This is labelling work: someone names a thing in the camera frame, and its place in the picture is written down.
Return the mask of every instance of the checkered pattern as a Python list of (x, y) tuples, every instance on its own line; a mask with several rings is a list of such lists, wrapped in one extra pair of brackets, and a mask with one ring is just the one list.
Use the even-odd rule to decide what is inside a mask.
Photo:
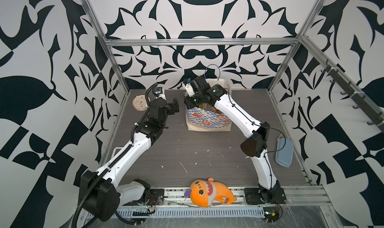
[(187, 116), (189, 122), (210, 129), (227, 127), (232, 123), (228, 116), (224, 114), (218, 115), (212, 111), (203, 110), (198, 107), (187, 110)]

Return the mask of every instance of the orange plush toy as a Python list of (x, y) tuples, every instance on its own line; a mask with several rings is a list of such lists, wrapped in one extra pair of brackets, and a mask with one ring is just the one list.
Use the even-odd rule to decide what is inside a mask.
[(223, 197), (228, 198), (227, 204), (230, 205), (237, 200), (230, 189), (220, 182), (214, 182), (213, 178), (208, 180), (195, 180), (184, 193), (184, 197), (191, 197), (195, 205), (208, 207), (214, 199), (225, 202)]

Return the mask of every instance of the black cable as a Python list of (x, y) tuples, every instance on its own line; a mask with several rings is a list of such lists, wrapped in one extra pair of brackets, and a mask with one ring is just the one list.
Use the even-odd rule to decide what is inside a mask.
[(147, 102), (147, 105), (149, 106), (149, 99), (148, 99), (148, 94), (150, 93), (150, 91), (155, 88), (156, 86), (158, 85), (158, 83), (156, 82), (155, 84), (151, 85), (147, 91), (145, 92), (145, 101)]
[[(158, 84), (155, 83), (153, 85), (151, 85), (151, 87), (149, 87), (149, 89), (147, 89), (146, 93), (145, 93), (145, 99), (146, 99), (146, 102), (147, 102), (147, 105), (149, 105), (149, 99), (148, 99), (148, 94), (149, 92), (155, 88)], [(136, 130), (136, 128), (138, 127), (139, 124), (141, 124), (141, 122), (146, 118), (147, 114), (149, 112), (149, 109), (146, 110), (146, 112), (144, 113), (144, 115), (141, 117), (139, 123), (137, 125), (135, 125), (131, 131), (131, 141), (132, 143), (129, 144), (129, 146), (127, 147), (127, 149), (125, 149), (111, 164), (108, 165), (109, 168), (112, 168), (128, 151), (129, 149), (132, 147), (132, 144), (133, 144), (133, 135), (134, 135), (134, 132)], [(108, 169), (105, 169), (95, 180), (94, 182), (91, 184), (91, 186), (87, 189), (87, 191), (85, 192), (85, 194), (83, 195), (83, 197), (81, 198), (77, 208), (76, 208), (76, 211), (74, 212), (73, 214), (73, 220), (72, 220), (72, 225), (71, 227), (72, 228), (77, 228), (77, 221), (79, 219), (79, 215), (80, 215), (80, 211), (81, 209), (83, 208), (83, 205), (84, 205), (84, 202), (88, 199), (89, 195), (91, 194), (91, 192), (93, 191), (93, 189), (97, 186), (97, 184), (99, 183), (99, 181), (104, 177), (104, 175), (108, 172), (109, 170)], [(89, 222), (87, 222), (82, 228), (87, 228), (89, 225), (91, 225), (97, 218), (96, 217), (93, 217)]]
[(272, 128), (272, 127), (266, 127), (266, 126), (262, 126), (262, 125), (257, 125), (254, 121), (252, 121), (252, 120), (250, 120), (249, 118), (248, 118), (248, 116), (246, 116), (241, 110), (239, 110), (236, 106), (235, 106), (235, 104), (233, 104), (232, 103), (232, 101), (231, 101), (231, 96), (228, 94), (228, 98), (229, 98), (229, 101), (231, 102), (231, 104), (232, 104), (232, 107), (235, 107), (242, 115), (244, 115), (248, 120), (249, 120), (249, 122), (251, 122), (251, 124), (252, 125), (256, 125), (256, 126), (259, 126), (259, 127), (264, 127), (264, 128), (269, 128), (269, 129), (273, 129), (273, 130), (277, 130), (278, 132), (280, 132), (283, 136), (284, 136), (284, 145), (280, 148), (280, 149), (278, 149), (278, 150), (272, 150), (272, 151), (267, 151), (266, 153), (264, 153), (264, 155), (263, 155), (263, 157), (265, 158), (265, 161), (266, 161), (266, 163), (268, 164), (268, 167), (269, 167), (269, 172), (270, 172), (270, 177), (271, 177), (271, 188), (270, 188), (270, 190), (269, 190), (269, 194), (268, 194), (268, 196), (271, 194), (271, 190), (272, 190), (272, 169), (271, 169), (271, 166), (269, 165), (269, 162), (268, 162), (268, 160), (266, 159), (266, 154), (267, 153), (270, 153), (270, 152), (277, 152), (277, 151), (279, 151), (279, 150), (282, 150), (284, 147), (285, 147), (285, 144), (286, 144), (286, 137), (285, 137), (285, 134), (283, 133), (283, 132), (281, 132), (280, 130), (278, 130), (278, 129), (276, 129), (276, 128)]
[(77, 208), (76, 208), (76, 211), (74, 212), (73, 214), (73, 220), (72, 220), (72, 225), (71, 227), (72, 228), (77, 228), (77, 220), (79, 219), (79, 215), (80, 215), (80, 211), (81, 209), (83, 208), (83, 205), (84, 205), (84, 202), (88, 199), (89, 195), (91, 194), (91, 192), (93, 191), (93, 189), (97, 186), (97, 184), (99, 183), (99, 181), (103, 178), (103, 176), (108, 172), (108, 169), (105, 169), (95, 180), (94, 182), (91, 184), (91, 186), (88, 188), (88, 190), (85, 192), (85, 194), (83, 195), (83, 197), (81, 198)]
[[(149, 99), (148, 99), (148, 94), (150, 93), (150, 91), (155, 88), (158, 84), (155, 83), (153, 85), (151, 85), (151, 87), (149, 87), (147, 89), (147, 91), (145, 92), (145, 100), (147, 101), (147, 105), (149, 105)], [(145, 120), (145, 118), (147, 117), (149, 113), (149, 109), (147, 109), (144, 113), (144, 115), (141, 117), (141, 119), (139, 120), (139, 122), (137, 123), (137, 125), (135, 125), (133, 128), (132, 128), (132, 131), (131, 131), (131, 144), (129, 144), (129, 146), (127, 147), (127, 149), (125, 149), (116, 159), (113, 160), (112, 163), (110, 163), (108, 165), (109, 168), (112, 168), (125, 154), (127, 154), (127, 152), (129, 151), (129, 149), (133, 146), (133, 143), (134, 143), (134, 134), (135, 134), (135, 130), (136, 128)]]
[(283, 208), (281, 207), (281, 205), (279, 203), (277, 203), (278, 206), (280, 206), (280, 210), (281, 210), (281, 215), (280, 215), (280, 212), (279, 212), (279, 219), (281, 217), (283, 217)]
[(137, 223), (137, 222), (133, 222), (133, 221), (128, 221), (128, 220), (122, 218), (122, 217), (118, 214), (118, 211), (115, 211), (115, 215), (116, 215), (116, 217), (117, 217), (120, 221), (122, 221), (122, 222), (124, 222), (124, 223), (126, 223), (126, 224), (128, 224), (128, 225), (141, 225), (141, 224), (144, 222), (144, 221), (141, 221), (141, 223)]
[(89, 220), (82, 228), (88, 228), (95, 220), (97, 219), (96, 216), (94, 216), (91, 220)]

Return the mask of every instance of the bag handle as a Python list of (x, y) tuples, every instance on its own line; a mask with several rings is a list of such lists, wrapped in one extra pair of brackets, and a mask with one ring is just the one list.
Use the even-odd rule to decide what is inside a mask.
[(206, 77), (205, 77), (205, 73), (207, 72), (207, 69), (208, 69), (209, 66), (216, 66), (216, 68), (218, 68), (218, 78), (217, 78), (217, 80), (219, 80), (219, 79), (220, 79), (220, 76), (221, 76), (221, 71), (220, 71), (220, 68), (218, 67), (218, 65), (216, 65), (216, 64), (210, 64), (210, 65), (208, 65), (208, 66), (205, 68), (205, 71), (204, 71), (204, 79), (206, 79)]

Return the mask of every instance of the metal grating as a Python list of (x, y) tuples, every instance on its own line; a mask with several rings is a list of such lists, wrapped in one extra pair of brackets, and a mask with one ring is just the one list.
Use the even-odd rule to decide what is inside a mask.
[[(136, 208), (119, 208), (118, 213), (124, 218), (131, 218), (131, 212)], [(262, 207), (177, 207), (177, 208), (156, 208), (151, 218), (213, 218), (213, 217), (254, 217), (264, 218)]]

